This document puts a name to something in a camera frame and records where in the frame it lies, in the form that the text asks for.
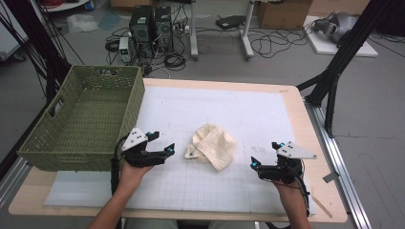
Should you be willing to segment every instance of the crumpled cloth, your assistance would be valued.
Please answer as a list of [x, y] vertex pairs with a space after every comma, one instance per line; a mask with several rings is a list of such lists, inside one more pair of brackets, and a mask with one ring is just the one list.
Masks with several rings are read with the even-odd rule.
[[205, 124], [193, 135], [184, 157], [211, 163], [220, 172], [232, 162], [235, 151], [236, 140], [224, 128]]

